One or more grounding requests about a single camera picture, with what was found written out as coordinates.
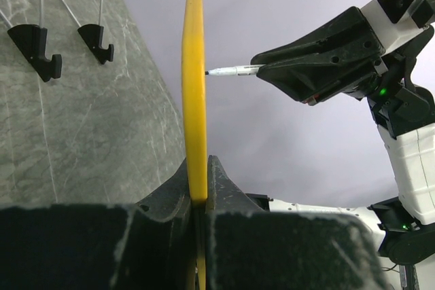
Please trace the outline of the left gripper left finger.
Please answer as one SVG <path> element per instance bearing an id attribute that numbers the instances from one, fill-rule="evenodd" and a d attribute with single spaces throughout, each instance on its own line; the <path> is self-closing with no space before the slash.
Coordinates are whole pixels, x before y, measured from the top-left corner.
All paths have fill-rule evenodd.
<path id="1" fill-rule="evenodd" d="M 4 204 L 2 289 L 193 289 L 187 167 L 134 204 Z"/>

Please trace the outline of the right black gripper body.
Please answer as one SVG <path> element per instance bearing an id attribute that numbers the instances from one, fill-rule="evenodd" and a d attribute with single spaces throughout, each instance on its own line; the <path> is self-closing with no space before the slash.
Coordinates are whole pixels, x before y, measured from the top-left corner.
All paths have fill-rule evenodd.
<path id="1" fill-rule="evenodd" d="M 374 55 L 354 58 L 346 62 L 344 70 L 344 86 L 340 93 L 352 98 L 364 98 L 373 93 L 388 68 L 380 56 Z"/>

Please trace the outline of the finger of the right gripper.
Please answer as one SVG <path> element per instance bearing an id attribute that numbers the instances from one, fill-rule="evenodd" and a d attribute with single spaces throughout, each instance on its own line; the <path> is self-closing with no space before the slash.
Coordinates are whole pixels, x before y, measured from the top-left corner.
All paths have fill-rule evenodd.
<path id="1" fill-rule="evenodd" d="M 261 66 L 256 74 L 259 79 L 296 102 L 314 104 L 340 93 L 361 101 L 375 82 L 379 57 L 257 55 L 256 63 Z"/>
<path id="2" fill-rule="evenodd" d="M 338 54 L 341 51 L 355 51 L 357 57 L 361 53 L 366 56 L 385 53 L 367 18 L 354 6 L 296 41 L 256 54 L 250 63 L 266 65 L 310 54 Z"/>

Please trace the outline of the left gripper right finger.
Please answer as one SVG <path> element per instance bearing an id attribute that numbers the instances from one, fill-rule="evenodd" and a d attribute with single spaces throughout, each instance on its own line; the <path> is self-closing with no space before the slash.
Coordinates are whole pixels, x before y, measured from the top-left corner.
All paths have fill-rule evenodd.
<path id="1" fill-rule="evenodd" d="M 370 234 L 355 217 L 261 209 L 208 159 L 208 289 L 386 289 Z"/>

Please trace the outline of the white blue whiteboard marker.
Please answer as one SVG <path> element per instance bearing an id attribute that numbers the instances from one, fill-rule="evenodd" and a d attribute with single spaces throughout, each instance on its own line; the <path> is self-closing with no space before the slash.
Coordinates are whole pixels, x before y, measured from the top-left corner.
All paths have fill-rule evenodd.
<path id="1" fill-rule="evenodd" d="M 241 65 L 233 67 L 220 67 L 205 71 L 205 75 L 209 76 L 249 76 L 256 75 L 258 70 L 263 65 Z"/>

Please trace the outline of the yellow framed whiteboard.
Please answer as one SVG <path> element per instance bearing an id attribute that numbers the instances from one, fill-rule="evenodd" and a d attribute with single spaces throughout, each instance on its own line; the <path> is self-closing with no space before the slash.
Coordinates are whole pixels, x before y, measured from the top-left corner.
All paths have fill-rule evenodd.
<path id="1" fill-rule="evenodd" d="M 198 286 L 206 288 L 203 214 L 207 190 L 207 100 L 203 0 L 186 0 L 181 42 L 181 93 L 188 185 L 194 212 Z"/>

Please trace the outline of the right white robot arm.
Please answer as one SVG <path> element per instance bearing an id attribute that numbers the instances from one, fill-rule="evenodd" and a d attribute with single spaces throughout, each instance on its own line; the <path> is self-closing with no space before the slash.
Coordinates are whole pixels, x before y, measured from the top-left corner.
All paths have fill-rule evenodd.
<path id="1" fill-rule="evenodd" d="M 287 45 L 256 54 L 257 76 L 310 106 L 343 93 L 367 100 L 398 196 L 370 206 L 384 233 L 379 254 L 400 265 L 434 254 L 434 97 L 415 85 L 417 57 L 434 36 L 425 1 L 392 22 L 376 3 L 351 7 Z"/>

